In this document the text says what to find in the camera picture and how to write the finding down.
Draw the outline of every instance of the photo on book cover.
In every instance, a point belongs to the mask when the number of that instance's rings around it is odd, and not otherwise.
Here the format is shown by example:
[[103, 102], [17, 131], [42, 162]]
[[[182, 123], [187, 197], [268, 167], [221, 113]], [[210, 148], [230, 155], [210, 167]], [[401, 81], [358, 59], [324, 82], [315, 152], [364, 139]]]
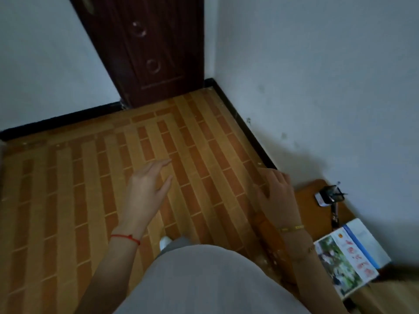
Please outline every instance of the photo on book cover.
[[341, 298], [363, 284], [363, 280], [349, 263], [332, 236], [318, 240], [315, 245], [317, 255]]

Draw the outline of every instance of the hand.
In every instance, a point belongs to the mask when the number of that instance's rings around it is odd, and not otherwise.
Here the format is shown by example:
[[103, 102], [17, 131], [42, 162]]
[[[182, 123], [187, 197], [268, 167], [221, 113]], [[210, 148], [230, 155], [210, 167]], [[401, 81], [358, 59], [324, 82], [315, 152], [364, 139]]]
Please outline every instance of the hand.
[[170, 162], [171, 159], [153, 161], [134, 172], [128, 182], [121, 221], [113, 230], [113, 234], [132, 234], [135, 239], [143, 236], [170, 189], [172, 175], [165, 180], [159, 190], [156, 190], [156, 180], [160, 170]]
[[259, 168], [258, 170], [268, 180], [270, 190], [269, 198], [267, 198], [258, 187], [255, 187], [265, 216], [277, 228], [300, 226], [301, 217], [290, 176], [276, 169]]

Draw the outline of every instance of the person's left hand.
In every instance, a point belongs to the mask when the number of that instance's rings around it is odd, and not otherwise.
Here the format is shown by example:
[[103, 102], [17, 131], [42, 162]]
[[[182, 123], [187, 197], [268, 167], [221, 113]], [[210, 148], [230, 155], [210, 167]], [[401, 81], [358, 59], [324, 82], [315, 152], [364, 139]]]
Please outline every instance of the person's left hand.
[[170, 175], [163, 186], [156, 190], [156, 180], [160, 170], [171, 159], [153, 161], [134, 172], [129, 179], [124, 212], [113, 234], [132, 235], [140, 239], [153, 217], [159, 210], [170, 189], [173, 176]]

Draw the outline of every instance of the bracelet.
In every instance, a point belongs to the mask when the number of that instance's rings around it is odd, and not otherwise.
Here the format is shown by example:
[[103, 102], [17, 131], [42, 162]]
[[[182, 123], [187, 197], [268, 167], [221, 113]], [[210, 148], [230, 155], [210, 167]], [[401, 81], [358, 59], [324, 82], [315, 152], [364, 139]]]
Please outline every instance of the bracelet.
[[126, 236], [126, 235], [112, 234], [112, 235], [111, 235], [111, 237], [127, 238], [127, 239], [129, 239], [129, 240], [134, 241], [134, 242], [135, 242], [135, 243], [137, 243], [138, 245], [140, 245], [140, 243], [141, 243], [139, 240], [137, 240], [137, 239], [133, 238], [133, 237], [132, 237], [132, 235], [128, 235], [128, 236]]
[[277, 228], [279, 232], [294, 232], [297, 230], [304, 229], [304, 225], [294, 226], [294, 227], [285, 227], [285, 228]]
[[314, 244], [312, 244], [308, 249], [307, 249], [307, 253], [299, 258], [290, 258], [292, 262], [300, 262], [303, 261], [304, 259], [306, 259], [310, 253], [312, 253], [313, 251], [316, 250], [316, 247]]

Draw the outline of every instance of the black baseboard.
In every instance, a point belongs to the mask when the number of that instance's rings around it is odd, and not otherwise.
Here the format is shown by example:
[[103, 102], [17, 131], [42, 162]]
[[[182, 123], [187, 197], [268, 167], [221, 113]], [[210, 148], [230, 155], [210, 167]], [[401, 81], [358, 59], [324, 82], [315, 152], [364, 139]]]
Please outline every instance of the black baseboard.
[[213, 87], [214, 90], [217, 92], [218, 96], [223, 101], [224, 105], [227, 107], [228, 111], [233, 115], [234, 119], [237, 121], [238, 125], [240, 126], [240, 129], [244, 132], [247, 139], [249, 140], [252, 147], [255, 149], [256, 153], [261, 158], [262, 162], [265, 164], [267, 168], [276, 169], [276, 166], [271, 161], [269, 156], [266, 154], [265, 150], [262, 148], [262, 146], [259, 144], [256, 137], [253, 135], [252, 131], [250, 131], [249, 127], [246, 125], [242, 117], [237, 113], [237, 110], [234, 108], [231, 101], [227, 98], [223, 90], [220, 88], [220, 86], [217, 84], [214, 78], [207, 78], [204, 80], [204, 87]]
[[68, 126], [80, 121], [90, 120], [100, 116], [105, 116], [113, 112], [125, 109], [125, 105], [121, 102], [109, 103], [94, 108], [89, 108], [67, 115], [54, 117], [51, 119], [42, 120], [39, 122], [25, 124], [15, 128], [6, 129], [0, 132], [0, 140], [9, 141], [15, 138], [27, 136], [46, 130], [56, 129], [62, 126]]

